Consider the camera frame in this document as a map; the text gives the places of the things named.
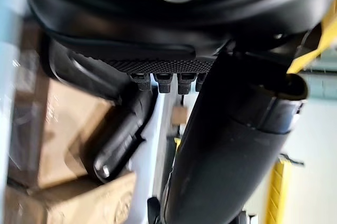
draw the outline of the black plastic housing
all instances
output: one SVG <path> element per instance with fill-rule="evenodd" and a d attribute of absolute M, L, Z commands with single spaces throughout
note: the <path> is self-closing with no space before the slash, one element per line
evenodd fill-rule
<path fill-rule="evenodd" d="M 208 72 L 209 61 L 228 36 L 241 42 L 257 36 L 265 44 L 264 37 L 310 30 L 332 1 L 29 0 L 36 18 L 58 42 L 128 73 L 175 61 L 190 67 L 174 63 L 150 73 Z M 149 73 L 148 67 L 139 72 Z"/>
<path fill-rule="evenodd" d="M 93 140 L 85 146 L 83 162 L 88 173 L 103 183 L 112 181 L 126 166 L 139 145 L 146 141 L 141 133 L 152 116 L 158 90 L 126 90 L 123 103 L 108 115 Z"/>
<path fill-rule="evenodd" d="M 257 73 L 259 65 L 226 54 L 214 63 L 176 156 L 163 223 L 229 223 L 276 161 L 308 90 L 299 76 Z"/>

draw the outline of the brown cardboard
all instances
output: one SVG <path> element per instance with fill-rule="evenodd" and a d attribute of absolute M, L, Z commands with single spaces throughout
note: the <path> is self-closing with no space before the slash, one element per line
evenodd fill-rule
<path fill-rule="evenodd" d="M 175 106 L 172 110 L 172 125 L 180 125 L 187 123 L 187 107 Z"/>
<path fill-rule="evenodd" d="M 85 175 L 82 147 L 111 104 L 50 80 L 33 52 L 22 57 L 28 60 L 18 68 L 8 176 L 30 188 L 47 188 Z"/>
<path fill-rule="evenodd" d="M 7 186 L 4 223 L 122 224 L 135 180 L 129 173 L 98 187 L 85 177 L 31 195 Z"/>

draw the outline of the yellow metal beam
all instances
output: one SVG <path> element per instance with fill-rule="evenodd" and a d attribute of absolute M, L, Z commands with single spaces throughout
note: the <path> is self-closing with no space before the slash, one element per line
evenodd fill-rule
<path fill-rule="evenodd" d="M 291 162 L 282 160 L 276 163 L 272 170 L 265 218 L 266 224 L 283 223 L 291 166 Z"/>
<path fill-rule="evenodd" d="M 322 37 L 318 48 L 308 54 L 296 58 L 288 69 L 288 73 L 297 73 L 312 60 L 329 48 L 337 38 L 337 0 L 334 1 L 322 21 Z"/>

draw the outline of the black cable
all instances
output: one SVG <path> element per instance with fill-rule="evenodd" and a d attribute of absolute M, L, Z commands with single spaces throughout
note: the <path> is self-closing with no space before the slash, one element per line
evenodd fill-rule
<path fill-rule="evenodd" d="M 291 158 L 289 157 L 289 155 L 287 155 L 287 154 L 285 154 L 285 153 L 280 153 L 280 157 L 282 157 L 282 158 L 284 158 L 284 159 L 290 161 L 290 163 L 293 164 L 293 165 L 298 165 L 298 166 L 304 167 L 304 162 L 302 162 L 302 161 L 295 161 L 295 160 L 291 159 Z"/>
<path fill-rule="evenodd" d="M 181 99 L 180 99 L 180 105 L 184 106 L 184 95 L 181 95 Z M 181 138 L 181 134 L 180 134 L 180 125 L 178 125 L 178 130 L 177 130 L 177 138 Z"/>

